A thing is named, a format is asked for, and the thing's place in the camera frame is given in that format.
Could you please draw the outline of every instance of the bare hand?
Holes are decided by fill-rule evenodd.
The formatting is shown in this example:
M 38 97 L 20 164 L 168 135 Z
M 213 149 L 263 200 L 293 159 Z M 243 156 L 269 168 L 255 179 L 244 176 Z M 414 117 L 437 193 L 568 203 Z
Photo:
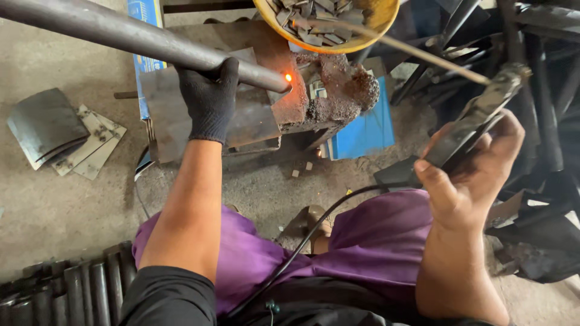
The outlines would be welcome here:
M 481 233 L 487 213 L 506 182 L 524 139 L 524 129 L 509 110 L 476 144 L 477 153 L 451 176 L 425 160 L 415 162 L 415 172 L 429 192 L 433 223 L 450 231 Z M 439 130 L 425 148 L 446 133 L 450 124 Z

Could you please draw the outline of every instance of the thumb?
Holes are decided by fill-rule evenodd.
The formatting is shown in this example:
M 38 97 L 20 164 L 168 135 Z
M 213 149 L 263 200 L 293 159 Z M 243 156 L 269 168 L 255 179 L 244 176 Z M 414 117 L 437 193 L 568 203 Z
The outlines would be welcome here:
M 415 162 L 415 173 L 429 193 L 437 209 L 454 209 L 458 200 L 457 189 L 447 173 L 425 160 Z
M 222 63 L 220 69 L 220 82 L 225 89 L 232 89 L 238 86 L 238 68 L 240 62 L 234 57 L 229 57 Z

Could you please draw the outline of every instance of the black sleeve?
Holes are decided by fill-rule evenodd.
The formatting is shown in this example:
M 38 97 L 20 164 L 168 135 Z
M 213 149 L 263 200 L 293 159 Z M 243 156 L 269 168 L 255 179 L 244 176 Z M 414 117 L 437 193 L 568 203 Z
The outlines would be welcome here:
M 207 278 L 178 267 L 139 270 L 127 290 L 120 325 L 216 325 L 215 294 Z

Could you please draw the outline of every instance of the welding cable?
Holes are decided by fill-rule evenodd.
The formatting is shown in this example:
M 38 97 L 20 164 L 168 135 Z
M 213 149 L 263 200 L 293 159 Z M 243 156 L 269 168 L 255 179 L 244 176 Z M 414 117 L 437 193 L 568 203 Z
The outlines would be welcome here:
M 278 266 L 278 268 L 276 268 L 275 272 L 266 281 L 262 282 L 262 284 L 260 285 L 259 289 L 256 292 L 252 293 L 252 295 L 250 295 L 249 297 L 247 297 L 237 307 L 235 307 L 233 310 L 231 310 L 230 312 L 228 312 L 224 317 L 221 317 L 220 318 L 220 321 L 218 322 L 218 324 L 223 325 L 223 324 L 228 323 L 228 321 L 231 320 L 231 318 L 233 318 L 235 315 L 237 315 L 238 313 L 240 313 L 248 304 L 250 304 L 260 294 L 264 293 L 264 291 L 266 291 L 268 288 L 270 288 L 270 286 L 280 277 L 280 275 L 282 275 L 282 273 L 284 272 L 284 270 L 286 270 L 286 268 L 290 265 L 290 263 L 292 263 L 292 261 L 294 261 L 294 259 L 296 258 L 296 256 L 298 256 L 298 253 L 300 253 L 300 251 L 302 250 L 302 248 L 304 248 L 304 246 L 310 240 L 310 237 L 312 237 L 312 235 L 314 234 L 314 232 L 316 230 L 318 230 L 318 228 L 322 225 L 322 223 L 324 222 L 324 220 L 338 206 L 340 206 L 340 204 L 342 204 L 343 202 L 351 199 L 352 197 L 354 197 L 356 195 L 359 195 L 359 194 L 362 194 L 362 193 L 366 193 L 368 191 L 378 190 L 378 189 L 388 190 L 388 188 L 405 187 L 405 186 L 408 186 L 408 185 L 409 185 L 408 182 L 375 184 L 373 186 L 367 186 L 367 187 L 364 187 L 364 188 L 360 188 L 360 189 L 358 189 L 356 191 L 353 191 L 352 193 L 350 193 L 350 194 L 342 197 L 341 199 L 339 199 L 326 212 L 324 212 L 324 214 L 318 219 L 318 221 L 316 222 L 316 224 L 314 225 L 314 227 L 310 230 L 310 232 L 308 232 L 308 234 L 304 237 L 304 239 L 302 240 L 302 242 L 300 242 L 300 244 L 298 245 L 298 247 L 296 247 L 296 249 L 292 253 L 292 256 L 290 256 L 290 258 L 288 258 L 288 260 L 286 260 L 284 263 L 280 264 Z

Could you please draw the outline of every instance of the welder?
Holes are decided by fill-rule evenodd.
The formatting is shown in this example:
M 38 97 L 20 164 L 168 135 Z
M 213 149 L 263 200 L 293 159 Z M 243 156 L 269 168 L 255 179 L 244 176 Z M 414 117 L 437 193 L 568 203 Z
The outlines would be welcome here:
M 510 323 L 485 269 L 483 235 L 524 138 L 508 111 L 453 174 L 417 160 L 426 191 L 382 194 L 339 214 L 332 227 L 323 223 L 310 239 L 312 254 L 296 256 L 248 301 L 291 252 L 260 238 L 249 219 L 221 203 L 237 71 L 234 58 L 224 61 L 217 81 L 178 69 L 193 121 L 190 141 L 162 212 L 137 232 L 138 273 L 121 325 Z M 305 214 L 316 221 L 320 208 Z

